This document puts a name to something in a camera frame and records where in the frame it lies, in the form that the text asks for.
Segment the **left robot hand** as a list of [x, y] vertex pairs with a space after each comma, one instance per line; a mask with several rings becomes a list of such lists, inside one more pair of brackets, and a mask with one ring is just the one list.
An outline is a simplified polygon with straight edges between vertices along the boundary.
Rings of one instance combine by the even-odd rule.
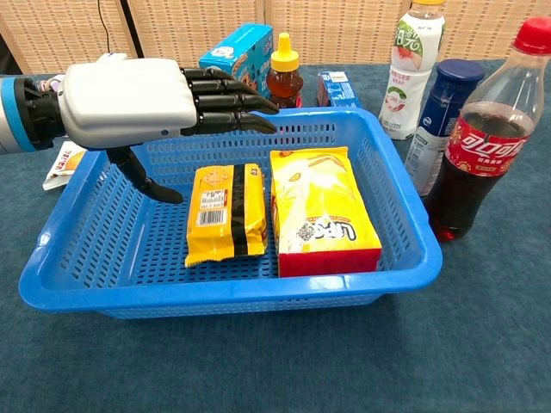
[[182, 68], [172, 59], [107, 59], [71, 65], [58, 89], [70, 140], [105, 151], [146, 197], [180, 204], [183, 196], [147, 176], [133, 148], [146, 142], [236, 130], [275, 133], [264, 119], [279, 108], [230, 74]]

